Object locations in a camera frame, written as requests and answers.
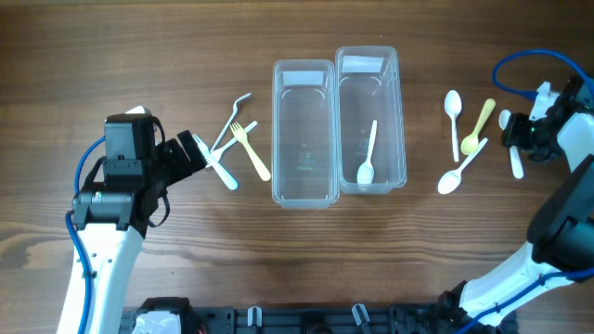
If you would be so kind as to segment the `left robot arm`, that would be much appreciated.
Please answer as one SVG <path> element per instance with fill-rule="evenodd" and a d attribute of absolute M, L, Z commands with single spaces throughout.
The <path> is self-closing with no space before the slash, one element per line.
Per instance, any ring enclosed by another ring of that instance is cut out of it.
<path fill-rule="evenodd" d="M 160 120 L 142 106 L 109 116 L 105 153 L 87 176 L 75 176 L 65 215 L 74 244 L 60 333 L 115 333 L 151 215 L 168 205 L 167 188 L 206 167 L 191 133 L 167 139 Z"/>

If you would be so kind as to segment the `thin white plastic spoon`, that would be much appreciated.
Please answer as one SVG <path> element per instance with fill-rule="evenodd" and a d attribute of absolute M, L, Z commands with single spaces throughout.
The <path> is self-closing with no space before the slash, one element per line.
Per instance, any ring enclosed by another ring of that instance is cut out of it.
<path fill-rule="evenodd" d="M 377 121 L 374 120 L 371 124 L 369 141 L 368 141 L 368 152 L 365 161 L 359 166 L 356 175 L 356 181 L 359 185 L 369 185 L 372 183 L 374 178 L 374 168 L 371 162 L 373 149 L 375 146 L 377 135 Z"/>

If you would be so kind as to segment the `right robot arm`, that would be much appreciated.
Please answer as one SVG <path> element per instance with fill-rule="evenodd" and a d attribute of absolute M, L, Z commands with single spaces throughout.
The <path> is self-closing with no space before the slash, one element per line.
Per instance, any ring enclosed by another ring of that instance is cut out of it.
<path fill-rule="evenodd" d="M 509 314 L 536 297 L 593 276 L 592 77 L 571 76 L 556 96 L 539 88 L 530 114 L 509 116 L 501 143 L 534 162 L 564 156 L 571 172 L 511 257 L 440 296 L 431 312 L 436 333 L 499 332 Z"/>

